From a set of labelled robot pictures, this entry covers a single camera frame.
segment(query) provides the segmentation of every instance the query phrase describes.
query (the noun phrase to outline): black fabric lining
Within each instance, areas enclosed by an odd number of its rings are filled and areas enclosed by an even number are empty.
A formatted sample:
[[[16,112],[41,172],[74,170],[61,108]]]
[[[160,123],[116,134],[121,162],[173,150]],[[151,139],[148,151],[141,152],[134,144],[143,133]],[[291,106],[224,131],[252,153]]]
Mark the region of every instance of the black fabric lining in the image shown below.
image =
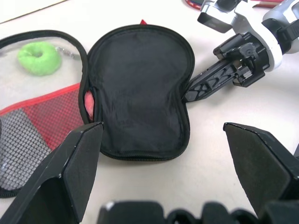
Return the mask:
[[[194,68],[189,43],[152,25],[119,28],[88,54],[84,92],[95,94],[95,121],[103,121],[102,153],[117,159],[164,160],[185,150],[190,125],[181,102]]]

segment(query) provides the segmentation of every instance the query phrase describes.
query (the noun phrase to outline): metal clip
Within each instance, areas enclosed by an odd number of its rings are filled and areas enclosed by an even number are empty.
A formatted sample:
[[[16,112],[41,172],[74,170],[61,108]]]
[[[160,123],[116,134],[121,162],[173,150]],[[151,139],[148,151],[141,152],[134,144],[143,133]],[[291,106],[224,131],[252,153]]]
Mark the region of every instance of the metal clip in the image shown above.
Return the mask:
[[[75,58],[77,55],[70,52],[69,50],[65,49],[65,48],[61,48],[61,47],[56,47],[56,50],[61,52],[62,54],[64,54],[65,56],[71,57],[71,58]]]

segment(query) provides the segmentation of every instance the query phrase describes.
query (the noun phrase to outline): white table surface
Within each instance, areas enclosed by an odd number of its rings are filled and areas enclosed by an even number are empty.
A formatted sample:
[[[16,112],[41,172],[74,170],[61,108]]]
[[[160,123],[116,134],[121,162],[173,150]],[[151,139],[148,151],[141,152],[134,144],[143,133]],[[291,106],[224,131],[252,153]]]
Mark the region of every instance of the white table surface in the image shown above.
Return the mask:
[[[261,19],[266,9],[256,11]],[[70,0],[0,24],[0,38],[55,29],[71,34],[88,51],[105,33],[144,19],[171,28],[189,41],[196,58],[193,75],[197,75],[216,62],[213,49],[233,35],[206,28],[197,22],[198,15],[184,0]],[[156,200],[165,213],[185,208],[196,216],[207,201],[224,203],[229,210],[242,207],[252,211],[222,126],[231,121],[265,129],[293,153],[299,143],[298,61],[298,54],[285,55],[277,70],[249,88],[229,85],[208,99],[189,103],[189,146],[172,161],[124,162],[101,155],[82,223],[95,224],[101,205],[110,200]],[[0,216],[11,202],[0,199]]]

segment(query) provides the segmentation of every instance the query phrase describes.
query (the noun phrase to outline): green sponge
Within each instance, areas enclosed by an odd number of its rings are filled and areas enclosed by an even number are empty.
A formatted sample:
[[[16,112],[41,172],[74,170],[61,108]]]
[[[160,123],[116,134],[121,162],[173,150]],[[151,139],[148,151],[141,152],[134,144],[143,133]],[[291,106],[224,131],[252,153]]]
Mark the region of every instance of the green sponge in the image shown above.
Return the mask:
[[[48,42],[33,42],[24,45],[18,60],[28,72],[36,76],[53,74],[61,65],[61,56]]]

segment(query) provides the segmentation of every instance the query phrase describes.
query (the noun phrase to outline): clear plastic pouch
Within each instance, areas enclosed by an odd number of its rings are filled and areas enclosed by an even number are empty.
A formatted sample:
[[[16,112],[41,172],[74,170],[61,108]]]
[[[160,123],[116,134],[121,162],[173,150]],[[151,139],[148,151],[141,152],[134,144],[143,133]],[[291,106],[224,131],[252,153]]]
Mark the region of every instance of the clear plastic pouch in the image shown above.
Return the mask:
[[[0,197],[15,196],[69,131],[83,124],[78,91],[86,52],[71,36],[48,33],[0,40]]]

